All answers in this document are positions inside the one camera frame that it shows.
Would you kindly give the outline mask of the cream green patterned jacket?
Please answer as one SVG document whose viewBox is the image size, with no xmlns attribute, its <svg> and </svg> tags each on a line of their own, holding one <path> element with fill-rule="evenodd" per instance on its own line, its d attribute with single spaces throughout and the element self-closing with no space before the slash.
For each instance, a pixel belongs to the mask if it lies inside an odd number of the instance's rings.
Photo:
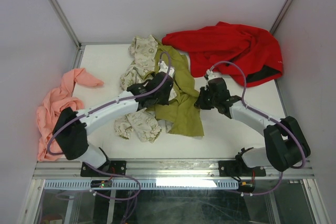
<svg viewBox="0 0 336 224">
<path fill-rule="evenodd" d="M 165 46 L 152 35 L 136 36 L 129 46 L 132 63 L 120 77 L 122 90 L 136 87 L 153 89 L 170 67 L 170 76 L 155 93 L 143 97 L 137 112 L 128 113 L 114 122 L 117 136 L 129 139 L 135 133 L 141 142 L 153 143 L 165 131 L 189 137 L 204 136 L 200 110 L 194 106 L 199 92 L 195 89 L 186 55 Z"/>
</svg>

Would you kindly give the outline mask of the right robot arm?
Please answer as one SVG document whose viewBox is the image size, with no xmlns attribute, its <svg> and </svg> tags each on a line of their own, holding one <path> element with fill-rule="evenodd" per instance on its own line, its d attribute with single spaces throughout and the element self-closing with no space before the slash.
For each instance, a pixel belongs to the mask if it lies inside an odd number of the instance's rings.
<svg viewBox="0 0 336 224">
<path fill-rule="evenodd" d="M 253 168 L 261 166 L 272 166 L 279 172 L 305 166 L 311 149 L 294 117 L 274 118 L 247 104 L 243 97 L 230 94 L 223 78 L 209 79 L 199 92 L 195 107 L 216 109 L 227 118 L 244 123 L 264 138 L 264 147 L 243 148 L 236 155 L 235 171 L 238 174 L 247 175 Z"/>
</svg>

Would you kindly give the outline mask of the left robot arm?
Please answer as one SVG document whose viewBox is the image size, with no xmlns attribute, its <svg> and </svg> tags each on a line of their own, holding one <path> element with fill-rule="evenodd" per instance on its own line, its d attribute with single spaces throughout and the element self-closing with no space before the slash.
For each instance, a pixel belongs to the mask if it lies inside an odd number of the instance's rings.
<svg viewBox="0 0 336 224">
<path fill-rule="evenodd" d="M 99 176 L 106 175 L 110 163 L 105 152 L 88 142 L 88 135 L 106 123 L 123 115 L 150 108 L 156 104 L 168 105 L 173 88 L 173 77 L 159 72 L 153 79 L 129 86 L 116 98 L 86 110 L 62 110 L 52 132 L 51 142 L 57 142 L 61 152 L 55 153 L 48 144 L 51 155 L 63 155 L 69 161 L 87 163 Z"/>
</svg>

